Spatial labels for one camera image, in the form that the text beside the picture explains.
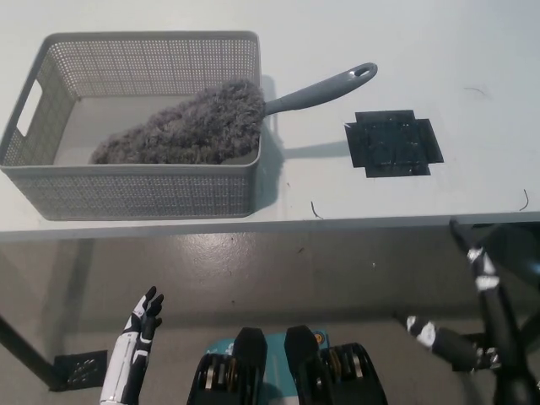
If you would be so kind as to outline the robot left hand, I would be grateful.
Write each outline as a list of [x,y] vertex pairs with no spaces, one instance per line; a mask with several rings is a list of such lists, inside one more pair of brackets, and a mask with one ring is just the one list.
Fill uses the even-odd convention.
[[100,404],[138,404],[164,296],[155,286],[135,305],[113,349]]

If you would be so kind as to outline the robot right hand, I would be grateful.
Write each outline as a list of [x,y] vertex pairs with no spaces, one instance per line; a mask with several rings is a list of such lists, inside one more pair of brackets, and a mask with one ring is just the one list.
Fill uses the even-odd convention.
[[539,314],[535,313],[520,327],[485,246],[472,240],[454,219],[449,228],[458,248],[466,254],[484,332],[459,334],[421,316],[397,312],[395,319],[455,372],[492,371],[495,404],[538,404],[539,381],[530,370],[527,351],[539,343]]

